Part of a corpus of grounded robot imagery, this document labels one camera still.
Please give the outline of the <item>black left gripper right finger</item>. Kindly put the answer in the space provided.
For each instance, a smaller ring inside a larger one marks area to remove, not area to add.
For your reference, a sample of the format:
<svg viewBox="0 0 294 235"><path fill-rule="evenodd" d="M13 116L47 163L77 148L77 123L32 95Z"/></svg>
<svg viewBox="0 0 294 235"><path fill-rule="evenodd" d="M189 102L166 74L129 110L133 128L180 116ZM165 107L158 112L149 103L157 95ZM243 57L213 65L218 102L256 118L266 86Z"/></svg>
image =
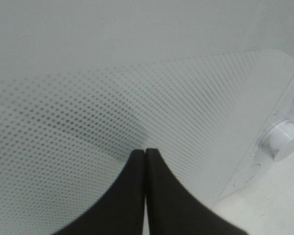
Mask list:
<svg viewBox="0 0 294 235"><path fill-rule="evenodd" d="M146 150L146 196L151 235L245 235L193 195L171 172L158 149Z"/></svg>

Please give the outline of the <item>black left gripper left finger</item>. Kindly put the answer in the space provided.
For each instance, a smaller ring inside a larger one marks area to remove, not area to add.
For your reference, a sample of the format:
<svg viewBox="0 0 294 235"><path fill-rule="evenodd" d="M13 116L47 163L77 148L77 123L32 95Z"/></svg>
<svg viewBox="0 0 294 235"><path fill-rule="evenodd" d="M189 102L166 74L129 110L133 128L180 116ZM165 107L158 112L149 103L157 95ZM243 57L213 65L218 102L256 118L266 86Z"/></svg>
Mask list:
<svg viewBox="0 0 294 235"><path fill-rule="evenodd" d="M133 150L106 193L57 235L141 235L145 210L145 153Z"/></svg>

